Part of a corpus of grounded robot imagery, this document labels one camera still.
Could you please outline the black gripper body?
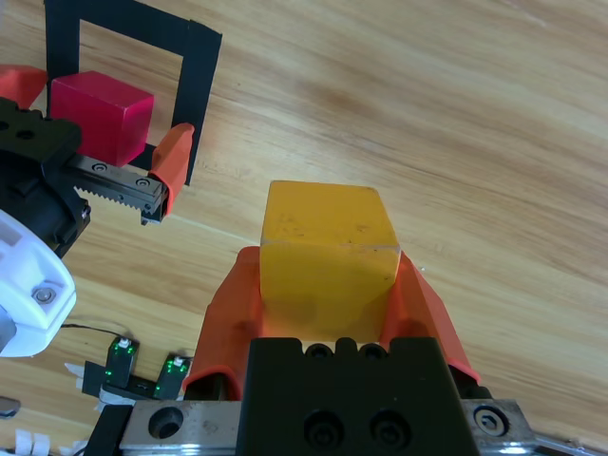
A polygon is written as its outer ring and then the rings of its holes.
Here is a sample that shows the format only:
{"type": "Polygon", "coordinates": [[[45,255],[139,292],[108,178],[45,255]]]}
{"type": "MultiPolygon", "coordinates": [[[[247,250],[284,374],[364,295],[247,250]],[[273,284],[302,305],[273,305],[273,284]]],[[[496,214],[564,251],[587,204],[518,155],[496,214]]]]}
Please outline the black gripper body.
{"type": "Polygon", "coordinates": [[[168,189],[152,177],[78,153],[81,128],[1,100],[1,209],[63,257],[90,223],[78,192],[141,212],[141,223],[167,215],[168,189]]]}

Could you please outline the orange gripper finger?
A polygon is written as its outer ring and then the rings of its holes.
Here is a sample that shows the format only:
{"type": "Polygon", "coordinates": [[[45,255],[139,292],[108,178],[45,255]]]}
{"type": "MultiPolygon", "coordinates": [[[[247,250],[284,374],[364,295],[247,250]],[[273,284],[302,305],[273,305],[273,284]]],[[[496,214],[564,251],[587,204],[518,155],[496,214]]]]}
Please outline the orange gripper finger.
{"type": "Polygon", "coordinates": [[[22,65],[1,65],[1,97],[28,109],[42,93],[48,74],[40,68],[22,65]]]}
{"type": "Polygon", "coordinates": [[[152,154],[150,176],[167,189],[166,212],[171,212],[174,201],[186,182],[195,127],[179,123],[163,137],[152,154]]]}
{"type": "Polygon", "coordinates": [[[251,341],[262,336],[259,249],[245,247],[207,306],[191,370],[183,381],[186,400],[242,398],[251,341]]]}
{"type": "Polygon", "coordinates": [[[436,339],[463,399],[488,399],[489,389],[470,365],[442,299],[412,261],[401,255],[395,283],[388,298],[379,342],[387,346],[396,337],[436,339]]]}

